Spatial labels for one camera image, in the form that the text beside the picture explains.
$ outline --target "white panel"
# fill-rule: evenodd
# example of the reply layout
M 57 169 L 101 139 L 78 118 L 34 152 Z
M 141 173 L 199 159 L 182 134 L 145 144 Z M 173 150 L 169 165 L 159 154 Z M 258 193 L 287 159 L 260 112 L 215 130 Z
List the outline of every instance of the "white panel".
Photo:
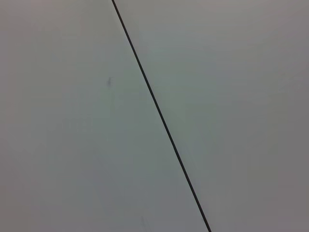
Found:
M 0 231 L 206 231 L 107 0 L 0 2 Z
M 309 231 L 309 2 L 116 3 L 212 230 Z

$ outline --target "black line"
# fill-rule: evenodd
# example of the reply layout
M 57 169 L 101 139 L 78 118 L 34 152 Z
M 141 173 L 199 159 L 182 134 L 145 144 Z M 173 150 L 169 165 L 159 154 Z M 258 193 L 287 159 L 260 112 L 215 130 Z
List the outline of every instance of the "black line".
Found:
M 185 169 L 185 167 L 184 167 L 184 165 L 183 165 L 183 161 L 182 161 L 182 159 L 180 158 L 180 155 L 179 155 L 179 153 L 178 153 L 178 150 L 177 150 L 177 148 L 176 148 L 176 145 L 175 145 L 175 143 L 174 143 L 174 140 L 173 140 L 173 138 L 172 138 L 172 136 L 171 136 L 171 134 L 170 134 L 170 132 L 169 132 L 168 126 L 166 125 L 165 119 L 163 118 L 163 115 L 162 115 L 162 113 L 161 113 L 160 107 L 159 107 L 159 105 L 158 105 L 158 102 L 157 102 L 156 99 L 155 99 L 155 95 L 154 95 L 154 93 L 153 93 L 153 91 L 152 91 L 152 89 L 151 89 L 151 87 L 150 87 L 150 84 L 149 84 L 149 82 L 148 82 L 148 79 L 147 79 L 147 77 L 146 77 L 146 74 L 145 74 L 145 72 L 144 72 L 144 69 L 143 69 L 143 67 L 142 67 L 141 64 L 140 64 L 140 59 L 139 59 L 139 57 L 137 56 L 137 53 L 136 53 L 135 48 L 134 48 L 134 46 L 133 46 L 133 43 L 132 43 L 132 41 L 131 41 L 131 39 L 130 39 L 130 36 L 129 36 L 127 30 L 126 30 L 126 27 L 125 27 L 125 24 L 124 24 L 124 22 L 123 22 L 123 20 L 122 20 L 122 17 L 121 17 L 121 15 L 120 15 L 119 11 L 118 11 L 118 8 L 117 8 L 117 6 L 116 6 L 116 3 L 115 3 L 114 0 L 112 0 L 112 3 L 113 3 L 114 8 L 115 8 L 115 10 L 116 10 L 116 12 L 117 12 L 117 15 L 118 15 L 118 17 L 119 17 L 119 20 L 120 20 L 120 22 L 121 22 L 121 25 L 122 25 L 122 27 L 123 27 L 123 29 L 124 29 L 124 31 L 125 31 L 126 37 L 127 37 L 128 41 L 129 41 L 129 43 L 130 43 L 130 45 L 131 45 L 131 48 L 132 48 L 133 53 L 134 53 L 134 56 L 135 56 L 136 61 L 137 61 L 138 65 L 139 65 L 139 67 L 140 67 L 140 71 L 141 71 L 141 73 L 142 73 L 142 75 L 143 75 L 143 77 L 144 77 L 144 79 L 145 79 L 145 82 L 146 82 L 146 84 L 147 84 L 147 87 L 148 87 L 148 89 L 149 89 L 149 92 L 150 92 L 150 94 L 151 94 L 151 96 L 152 96 L 152 98 L 153 98 L 153 100 L 154 100 L 156 109 L 157 109 L 158 112 L 159 112 L 160 118 L 161 118 L 161 120 L 162 120 L 162 122 L 163 122 L 163 125 L 164 125 L 164 128 L 165 128 L 165 130 L 166 130 L 166 132 L 167 132 L 167 134 L 168 134 L 168 136 L 169 136 L 170 142 L 171 142 L 172 145 L 173 145 L 173 148 L 174 148 L 174 151 L 175 151 L 175 153 L 176 153 L 177 159 L 178 159 L 179 164 L 180 164 L 180 166 L 181 166 L 181 168 L 182 168 L 182 170 L 183 170 L 184 176 L 185 176 L 185 178 L 186 178 L 186 180 L 187 180 L 187 182 L 188 182 L 188 184 L 189 184 L 189 186 L 190 186 L 190 189 L 191 189 L 191 191 L 192 191 L 192 194 L 193 194 L 193 196 L 194 196 L 194 199 L 195 199 L 195 201 L 196 201 L 196 203 L 197 203 L 198 209 L 199 209 L 199 211 L 200 211 L 200 213 L 201 213 L 201 215 L 202 215 L 202 217 L 203 217 L 203 220 L 204 220 L 204 222 L 205 222 L 205 224 L 206 224 L 206 227 L 207 227 L 208 231 L 211 232 L 211 228 L 210 228 L 210 226 L 209 226 L 209 224 L 208 224 L 208 222 L 207 222 L 207 219 L 206 219 L 206 217 L 205 217 L 205 214 L 204 214 L 204 211 L 203 211 L 203 209 L 202 209 L 202 206 L 201 206 L 201 204 L 199 203 L 199 200 L 198 200 L 197 195 L 196 195 L 196 193 L 195 193 L 195 191 L 194 191 L 194 188 L 193 188 L 193 186 L 192 186 L 192 183 L 191 183 L 191 181 L 190 181 L 190 178 L 189 178 L 189 176 L 188 176 L 188 173 L 187 173 L 187 171 L 186 171 L 186 169 Z

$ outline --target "white wall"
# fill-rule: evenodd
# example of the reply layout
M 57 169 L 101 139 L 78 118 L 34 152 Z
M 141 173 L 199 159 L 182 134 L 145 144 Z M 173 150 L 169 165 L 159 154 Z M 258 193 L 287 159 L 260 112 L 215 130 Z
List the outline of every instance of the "white wall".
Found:
M 206 231 L 107 0 L 0 2 L 0 231 Z
M 309 2 L 116 3 L 212 230 L 309 231 Z

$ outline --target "small dark mark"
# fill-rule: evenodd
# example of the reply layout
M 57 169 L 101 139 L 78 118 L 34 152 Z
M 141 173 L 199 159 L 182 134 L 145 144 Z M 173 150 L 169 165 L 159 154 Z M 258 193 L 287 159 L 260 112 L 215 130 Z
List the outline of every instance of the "small dark mark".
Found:
M 108 78 L 107 86 L 108 86 L 108 87 L 112 87 L 112 77 L 109 77 L 109 78 Z

